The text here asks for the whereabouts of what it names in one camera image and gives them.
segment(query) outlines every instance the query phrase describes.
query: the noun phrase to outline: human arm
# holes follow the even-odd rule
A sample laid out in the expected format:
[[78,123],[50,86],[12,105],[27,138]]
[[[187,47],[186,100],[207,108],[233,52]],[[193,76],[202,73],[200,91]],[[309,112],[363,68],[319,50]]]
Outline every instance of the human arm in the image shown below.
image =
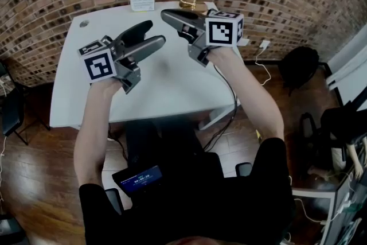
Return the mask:
[[74,147],[74,169],[79,186],[102,186],[102,169],[106,156],[108,118],[113,95],[121,83],[108,79],[93,83],[89,89],[83,122]]
[[284,140],[284,122],[279,107],[244,65],[243,60],[231,48],[214,49],[208,54],[208,59],[228,80],[261,137]]

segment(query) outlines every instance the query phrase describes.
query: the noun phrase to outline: black backpack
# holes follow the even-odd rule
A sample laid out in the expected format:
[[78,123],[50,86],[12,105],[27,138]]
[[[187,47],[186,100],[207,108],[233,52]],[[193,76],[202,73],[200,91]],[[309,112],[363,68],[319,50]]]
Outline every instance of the black backpack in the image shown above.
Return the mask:
[[284,86],[289,87],[289,96],[294,89],[307,83],[316,73],[319,54],[309,47],[297,47],[279,63]]

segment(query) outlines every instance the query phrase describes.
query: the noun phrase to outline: display screen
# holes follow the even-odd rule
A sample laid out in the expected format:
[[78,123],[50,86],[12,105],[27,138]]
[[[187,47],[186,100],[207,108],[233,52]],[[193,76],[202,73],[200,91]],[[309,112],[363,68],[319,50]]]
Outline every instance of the display screen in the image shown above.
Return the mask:
[[150,183],[153,183],[161,177],[161,170],[159,169],[158,165],[156,165],[150,169],[145,170],[144,172],[137,174],[136,176],[122,181],[121,184],[127,192],[131,193],[139,190],[140,188],[143,188]]

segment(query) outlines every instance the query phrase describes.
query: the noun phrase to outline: small white box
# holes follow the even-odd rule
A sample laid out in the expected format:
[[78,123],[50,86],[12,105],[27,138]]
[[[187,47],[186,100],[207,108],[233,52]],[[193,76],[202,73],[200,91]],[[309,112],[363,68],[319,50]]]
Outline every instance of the small white box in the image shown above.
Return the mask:
[[243,36],[243,14],[217,11],[205,19],[206,44],[234,47]]
[[154,10],[155,0],[130,0],[131,9],[133,11],[149,11]]

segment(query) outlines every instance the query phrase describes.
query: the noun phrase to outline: white table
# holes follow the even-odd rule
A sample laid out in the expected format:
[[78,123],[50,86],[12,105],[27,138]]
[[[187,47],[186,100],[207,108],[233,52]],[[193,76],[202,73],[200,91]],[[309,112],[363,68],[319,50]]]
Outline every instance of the white table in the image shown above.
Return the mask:
[[[216,8],[214,3],[207,3]],[[226,82],[210,63],[206,68],[188,55],[188,42],[161,19],[162,9],[179,8],[178,2],[158,2],[155,11],[134,13],[130,6],[115,7],[84,14],[73,19],[69,29],[54,82],[50,125],[78,127],[89,82],[79,63],[77,50],[108,35],[116,38],[121,32],[146,20],[153,27],[146,38],[164,35],[165,45],[139,62],[141,81],[126,95],[119,90],[113,100],[110,122],[156,118],[190,112],[213,110],[200,129],[205,129],[233,110],[234,101]],[[83,28],[80,23],[89,21]]]

